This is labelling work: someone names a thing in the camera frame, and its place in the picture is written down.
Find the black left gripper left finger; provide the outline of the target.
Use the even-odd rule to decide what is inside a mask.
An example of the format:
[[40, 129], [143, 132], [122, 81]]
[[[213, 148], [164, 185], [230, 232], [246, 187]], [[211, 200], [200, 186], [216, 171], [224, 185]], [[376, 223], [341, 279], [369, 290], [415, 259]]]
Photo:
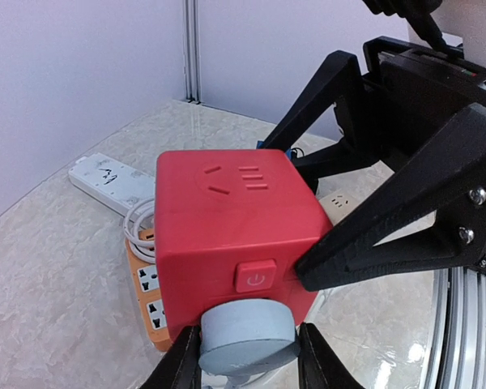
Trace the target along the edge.
[[140, 389], [200, 389], [200, 326], [184, 327]]

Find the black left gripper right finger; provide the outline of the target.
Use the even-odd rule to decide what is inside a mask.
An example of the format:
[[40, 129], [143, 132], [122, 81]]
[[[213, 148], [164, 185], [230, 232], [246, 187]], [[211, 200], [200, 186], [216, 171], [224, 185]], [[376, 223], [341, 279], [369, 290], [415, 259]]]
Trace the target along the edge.
[[302, 389], [360, 389], [313, 323], [302, 323], [298, 339], [298, 380]]

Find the beige cube adapter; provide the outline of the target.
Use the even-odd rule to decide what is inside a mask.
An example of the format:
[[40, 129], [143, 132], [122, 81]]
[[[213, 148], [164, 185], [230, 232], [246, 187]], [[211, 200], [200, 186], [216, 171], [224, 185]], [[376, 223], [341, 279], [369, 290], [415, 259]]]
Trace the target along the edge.
[[345, 190], [333, 191], [318, 201], [334, 226], [360, 205], [360, 201]]

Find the red cube socket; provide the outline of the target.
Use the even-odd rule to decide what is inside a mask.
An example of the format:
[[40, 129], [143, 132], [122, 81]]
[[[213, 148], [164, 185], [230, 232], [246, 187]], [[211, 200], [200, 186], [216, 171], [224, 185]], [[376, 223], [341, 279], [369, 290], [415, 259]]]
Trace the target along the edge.
[[277, 150], [187, 150], [156, 162], [155, 241], [172, 335], [220, 304], [266, 298], [297, 322], [315, 293], [296, 261], [331, 222], [287, 156]]

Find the long white power strip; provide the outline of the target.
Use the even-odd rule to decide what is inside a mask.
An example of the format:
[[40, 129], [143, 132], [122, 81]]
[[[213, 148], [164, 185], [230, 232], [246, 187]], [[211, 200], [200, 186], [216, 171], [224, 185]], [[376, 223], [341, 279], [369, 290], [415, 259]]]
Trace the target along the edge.
[[101, 153], [80, 158], [68, 175], [74, 186], [122, 216], [155, 191], [154, 177]]

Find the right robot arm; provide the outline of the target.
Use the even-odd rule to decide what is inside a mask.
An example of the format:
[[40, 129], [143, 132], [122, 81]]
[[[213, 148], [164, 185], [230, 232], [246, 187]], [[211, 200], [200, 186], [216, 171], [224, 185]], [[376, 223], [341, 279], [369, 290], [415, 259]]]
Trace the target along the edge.
[[318, 180], [378, 161], [392, 176], [295, 265], [306, 290], [469, 267], [486, 274], [486, 1], [369, 1], [409, 41], [329, 54], [263, 142], [288, 150], [329, 108], [341, 140], [293, 164]]

